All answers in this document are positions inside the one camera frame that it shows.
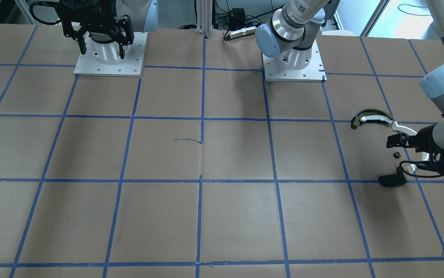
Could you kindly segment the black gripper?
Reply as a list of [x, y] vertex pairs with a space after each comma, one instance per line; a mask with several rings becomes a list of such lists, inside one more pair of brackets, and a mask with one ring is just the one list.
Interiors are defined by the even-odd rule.
[[405, 133], [393, 134], [387, 138], [386, 147], [415, 148], [417, 153], [427, 153], [427, 161], [402, 161], [396, 169], [397, 174], [409, 174], [402, 167], [403, 163], [414, 164], [418, 169], [444, 174], [444, 149], [439, 147], [433, 139], [434, 126], [422, 128], [416, 135]]
[[60, 0], [59, 19], [65, 37], [75, 39], [80, 53], [86, 54], [85, 33], [104, 34], [118, 42], [119, 57], [134, 40], [129, 15], [118, 16], [116, 0]]

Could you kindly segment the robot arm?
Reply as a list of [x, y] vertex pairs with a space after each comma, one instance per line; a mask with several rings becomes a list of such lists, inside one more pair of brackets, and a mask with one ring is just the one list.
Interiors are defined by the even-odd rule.
[[[35, 6], [53, 8], [58, 20], [38, 18]], [[81, 54], [86, 54], [85, 33], [89, 33], [97, 44], [116, 44], [120, 59], [125, 58], [125, 47], [133, 44], [134, 33], [155, 31], [159, 18], [156, 0], [35, 1], [29, 5], [29, 12], [39, 23], [61, 24], [63, 34], [77, 42]]]
[[[307, 50], [316, 37], [311, 22], [323, 20], [319, 11], [326, 0], [289, 0], [277, 9], [270, 21], [256, 30], [257, 45], [263, 55], [276, 58], [288, 50]], [[428, 0], [427, 7], [444, 46], [444, 0]], [[423, 77], [420, 86], [426, 96], [439, 109], [444, 119], [444, 64]], [[415, 161], [420, 170], [444, 176], [444, 121], [421, 129], [415, 136], [395, 134], [388, 137], [390, 147], [414, 148], [418, 153], [427, 153], [427, 161]]]

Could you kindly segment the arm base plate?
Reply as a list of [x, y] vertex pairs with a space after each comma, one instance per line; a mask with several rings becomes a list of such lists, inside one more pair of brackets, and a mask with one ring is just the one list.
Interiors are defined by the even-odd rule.
[[124, 47], [125, 57], [122, 59], [118, 43], [99, 44], [87, 36], [87, 51], [79, 55], [74, 74], [139, 78], [142, 75], [147, 39], [148, 33], [134, 32], [134, 42]]
[[316, 40], [305, 51], [290, 49], [276, 58], [261, 55], [266, 81], [306, 81], [327, 80], [319, 46]]

